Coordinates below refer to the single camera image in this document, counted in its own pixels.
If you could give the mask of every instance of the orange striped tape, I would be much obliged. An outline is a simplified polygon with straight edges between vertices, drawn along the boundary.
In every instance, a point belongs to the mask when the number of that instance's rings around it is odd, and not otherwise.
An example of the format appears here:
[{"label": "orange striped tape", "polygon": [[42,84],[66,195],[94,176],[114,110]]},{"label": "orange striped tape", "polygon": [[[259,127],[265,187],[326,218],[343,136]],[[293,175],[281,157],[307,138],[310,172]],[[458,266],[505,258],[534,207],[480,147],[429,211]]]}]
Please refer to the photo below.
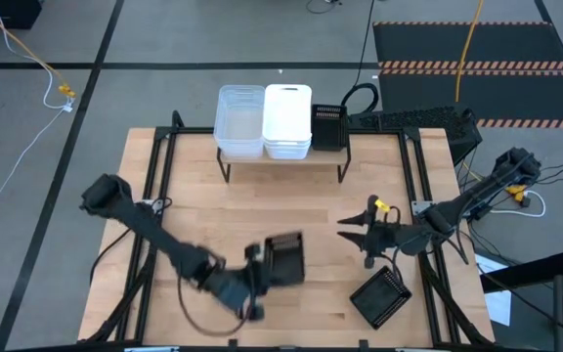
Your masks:
[{"label": "orange striped tape", "polygon": [[[408,69],[408,68],[385,68],[380,74],[435,74],[454,75],[457,69]],[[510,75],[510,76],[563,76],[563,70],[524,70],[524,69],[464,69],[462,75]]]},{"label": "orange striped tape", "polygon": [[[470,22],[373,22],[377,25],[470,25]],[[553,25],[549,22],[477,22],[477,25]]]},{"label": "orange striped tape", "polygon": [[492,119],[480,118],[477,127],[511,127],[511,128],[563,128],[563,120],[558,119]]},{"label": "orange striped tape", "polygon": [[[455,69],[456,61],[386,61],[382,68],[433,68]],[[563,69],[563,62],[466,62],[465,69]]]}]

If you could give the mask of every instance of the gray floor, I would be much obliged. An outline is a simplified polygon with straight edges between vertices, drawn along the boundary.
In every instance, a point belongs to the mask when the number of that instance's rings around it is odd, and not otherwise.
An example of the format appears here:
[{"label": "gray floor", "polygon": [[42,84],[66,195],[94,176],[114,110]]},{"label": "gray floor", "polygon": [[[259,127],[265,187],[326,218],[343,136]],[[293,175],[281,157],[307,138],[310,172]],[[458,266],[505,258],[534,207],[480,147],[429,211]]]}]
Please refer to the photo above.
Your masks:
[{"label": "gray floor", "polygon": [[[563,0],[545,0],[563,40]],[[114,0],[49,0],[33,30],[16,33],[50,62],[92,63]],[[362,49],[369,0],[346,1],[326,15],[310,15],[304,1],[286,0],[125,0],[107,62],[354,62]],[[470,21],[470,0],[377,1],[376,21]],[[486,0],[483,21],[539,21],[533,0]],[[4,47],[0,62],[20,62]],[[375,60],[370,38],[367,61]],[[79,93],[88,71],[65,71]],[[117,169],[127,129],[168,123],[180,111],[187,125],[213,123],[224,84],[305,83],[315,102],[336,104],[355,79],[354,70],[104,70],[82,126],[30,279],[8,348],[74,342],[88,293],[88,270],[99,246],[103,222],[77,209],[81,192],[99,174]],[[363,71],[361,81],[373,81]],[[0,70],[0,184],[22,149],[53,117],[42,107],[46,73]],[[52,95],[56,103],[58,95]],[[351,110],[368,97],[351,102]],[[26,155],[0,196],[0,321],[54,176],[73,113],[65,114]],[[563,130],[482,129],[473,168],[489,172],[498,153],[528,148],[544,165],[563,163]],[[477,230],[505,254],[526,261],[563,250],[563,182],[540,186],[547,216],[529,219],[490,215]],[[509,202],[505,207],[513,206]],[[541,304],[548,304],[541,298]],[[523,309],[513,329],[498,327],[503,341],[523,341],[511,330],[536,326]]]}]

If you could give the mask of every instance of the wooden tabletop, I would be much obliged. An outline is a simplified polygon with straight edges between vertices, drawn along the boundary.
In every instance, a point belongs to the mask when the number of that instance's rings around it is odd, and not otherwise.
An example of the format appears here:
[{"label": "wooden tabletop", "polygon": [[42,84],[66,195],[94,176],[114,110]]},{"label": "wooden tabletop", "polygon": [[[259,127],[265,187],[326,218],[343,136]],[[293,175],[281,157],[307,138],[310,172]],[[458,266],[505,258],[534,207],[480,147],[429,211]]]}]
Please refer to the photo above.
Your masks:
[{"label": "wooden tabletop", "polygon": [[[134,199],[140,199],[152,147],[152,129],[129,132],[119,175],[127,180]],[[449,146],[443,130],[421,130],[422,146],[435,200],[458,195]],[[431,346],[417,260],[400,255],[398,265],[412,298],[379,330],[373,330],[349,301],[349,296],[385,261],[364,269],[364,255],[336,235],[344,229],[338,219],[360,213],[367,197],[376,194],[402,210],[402,222],[411,216],[397,138],[352,135],[352,161],[342,184],[334,165],[237,164],[226,184],[216,161],[212,135],[179,135],[168,195],[173,205],[163,227],[180,241],[206,245],[227,258],[228,266],[243,266],[243,249],[270,235],[302,230],[306,280],[302,286],[272,289],[261,299],[262,322],[247,323],[233,338],[241,346],[354,347],[367,339],[371,347]],[[416,171],[410,144],[412,169]],[[160,156],[158,170],[162,167]],[[416,192],[420,183],[415,174]],[[155,192],[159,176],[155,180]],[[353,227],[346,230],[357,230]],[[102,248],[123,226],[108,221]],[[462,239],[470,265],[444,246],[455,301],[487,338],[494,340],[474,254]],[[91,285],[79,337],[88,337],[101,325],[123,293],[133,236],[112,249],[97,268]],[[227,337],[208,337],[185,320],[177,298],[177,281],[168,258],[157,260],[148,315],[146,344],[227,345]],[[184,287],[185,301],[200,325],[229,330],[237,320],[204,292]],[[443,340],[448,340],[444,307],[437,298]],[[132,307],[135,314],[138,303]],[[134,324],[130,323],[129,336]]]}]

